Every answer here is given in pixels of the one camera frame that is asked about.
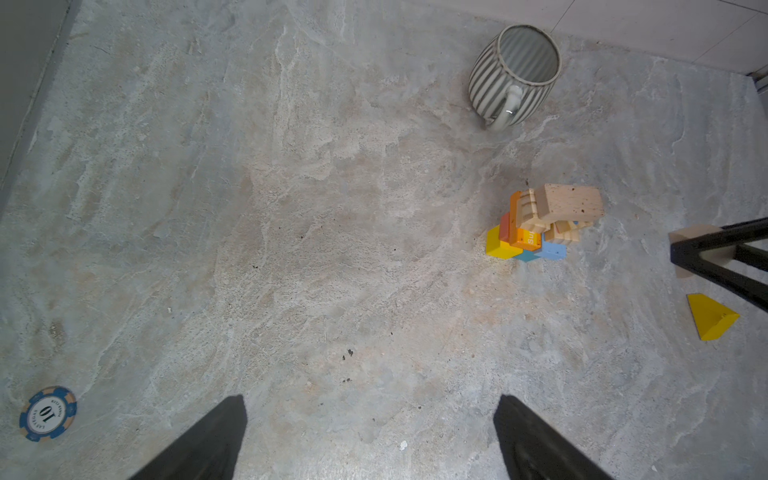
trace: orange block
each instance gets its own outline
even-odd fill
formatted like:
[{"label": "orange block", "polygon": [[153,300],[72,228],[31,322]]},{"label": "orange block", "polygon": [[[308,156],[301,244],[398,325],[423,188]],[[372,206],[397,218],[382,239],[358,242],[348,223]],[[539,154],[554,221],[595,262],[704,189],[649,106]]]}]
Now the orange block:
[{"label": "orange block", "polygon": [[520,201],[520,196],[522,195],[522,192],[514,192],[511,197],[509,197],[509,232],[510,237],[511,233],[515,231],[515,229],[518,227],[517,225],[517,212],[518,212],[518,201]]},{"label": "orange block", "polygon": [[509,212],[504,214],[501,223],[498,225],[498,239],[509,243]]},{"label": "orange block", "polygon": [[510,245],[522,248],[523,250],[530,250],[531,252],[538,250],[541,248],[541,234],[518,228],[516,229],[515,242],[510,243]]}]

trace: light blue block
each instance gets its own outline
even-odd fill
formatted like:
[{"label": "light blue block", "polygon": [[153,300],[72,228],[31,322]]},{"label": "light blue block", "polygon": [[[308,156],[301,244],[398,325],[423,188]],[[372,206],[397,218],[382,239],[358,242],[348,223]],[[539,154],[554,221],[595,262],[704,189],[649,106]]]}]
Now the light blue block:
[{"label": "light blue block", "polygon": [[538,259],[538,257],[535,256],[533,252],[531,252],[530,250],[523,250],[523,253],[519,255],[515,255],[512,258],[514,258],[515,260],[520,260],[521,262],[530,262],[531,260]]},{"label": "light blue block", "polygon": [[541,248],[534,250],[531,253],[537,257],[544,257],[548,258],[549,260],[562,260],[568,254],[568,251],[566,250],[565,245],[558,245],[557,243],[549,243],[542,240]]}]

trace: toy block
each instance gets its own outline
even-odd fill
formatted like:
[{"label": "toy block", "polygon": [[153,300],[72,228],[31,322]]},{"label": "toy block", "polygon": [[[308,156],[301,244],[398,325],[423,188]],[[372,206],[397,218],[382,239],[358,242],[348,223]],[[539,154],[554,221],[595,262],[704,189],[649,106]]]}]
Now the toy block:
[{"label": "toy block", "polygon": [[702,293],[690,294],[688,304],[694,315],[696,329],[699,330],[699,338],[705,342],[719,339],[740,317],[727,306]]},{"label": "toy block", "polygon": [[534,194],[538,217],[547,223],[558,220],[594,222],[605,215],[600,191],[595,187],[544,184]]},{"label": "toy block", "polygon": [[515,242],[510,244],[523,250],[538,250],[541,248],[541,234],[518,228],[515,234]]},{"label": "toy block", "polygon": [[552,228],[547,230],[544,234],[544,240],[549,243],[556,243],[557,245],[570,245],[573,242],[578,242],[581,239],[578,230],[569,230],[567,232],[561,232],[558,230],[556,223],[552,224]]},{"label": "toy block", "polygon": [[488,236],[485,239],[486,255],[507,260],[521,253],[523,253],[522,248],[513,247],[498,238],[498,225],[488,231]]},{"label": "toy block", "polygon": [[568,254],[565,245],[557,243],[541,242],[541,248],[532,252],[537,257],[548,258],[549,260],[562,260]]},{"label": "toy block", "polygon": [[536,196],[532,188],[522,191],[517,206],[510,208],[516,209],[515,225],[517,228],[533,233],[544,233],[549,230],[549,223],[538,217]]},{"label": "toy block", "polygon": [[558,220],[554,222],[554,225],[558,228],[558,231],[569,232],[571,230],[581,230],[582,228],[591,227],[594,222],[574,222],[570,220]]},{"label": "toy block", "polygon": [[523,250],[523,253],[515,257],[515,260],[520,260],[521,262],[528,263],[531,260],[536,260],[538,258],[540,257],[537,257],[536,255],[534,255],[533,252],[531,252],[530,250]]},{"label": "toy block", "polygon": [[[696,238],[701,237],[702,235],[707,235],[708,233],[715,233],[720,232],[723,229],[720,227],[715,227],[714,225],[693,225],[692,227],[686,227],[680,230],[675,230],[674,232],[669,232],[668,236],[670,239],[670,244],[677,243],[681,240],[688,240],[689,238]],[[704,260],[710,261],[712,263],[715,263],[716,265],[725,266],[733,260],[733,257],[736,255],[736,247],[722,247],[722,248],[716,248],[714,250],[707,250],[700,253],[701,258]],[[689,272],[688,270],[685,270],[684,268],[680,268],[679,266],[674,266],[675,276],[677,278],[688,278],[693,276],[694,274]]]},{"label": "toy block", "polygon": [[509,243],[509,212],[504,214],[501,223],[498,225],[498,239]]},{"label": "toy block", "polygon": [[518,200],[520,200],[521,194],[522,192],[514,192],[512,196],[509,197],[509,233],[510,235],[514,235],[517,229]]}]

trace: stack of blocks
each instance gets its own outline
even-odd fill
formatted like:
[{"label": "stack of blocks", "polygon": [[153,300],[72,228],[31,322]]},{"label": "stack of blocks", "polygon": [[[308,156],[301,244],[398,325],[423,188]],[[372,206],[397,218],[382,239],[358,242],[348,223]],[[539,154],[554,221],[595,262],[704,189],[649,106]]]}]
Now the stack of blocks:
[{"label": "stack of blocks", "polygon": [[485,252],[504,260],[560,260],[566,246],[579,241],[579,230],[605,215],[595,187],[544,184],[515,192],[509,212],[488,232]]}]

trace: blue poker chip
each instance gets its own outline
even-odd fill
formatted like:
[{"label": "blue poker chip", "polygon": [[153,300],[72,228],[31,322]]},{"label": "blue poker chip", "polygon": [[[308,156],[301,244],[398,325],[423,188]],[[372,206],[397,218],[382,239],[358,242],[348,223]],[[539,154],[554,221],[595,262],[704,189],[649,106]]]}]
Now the blue poker chip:
[{"label": "blue poker chip", "polygon": [[40,442],[55,439],[72,425],[78,412],[74,393],[63,386],[49,386],[35,393],[18,417],[18,426],[27,439]]}]

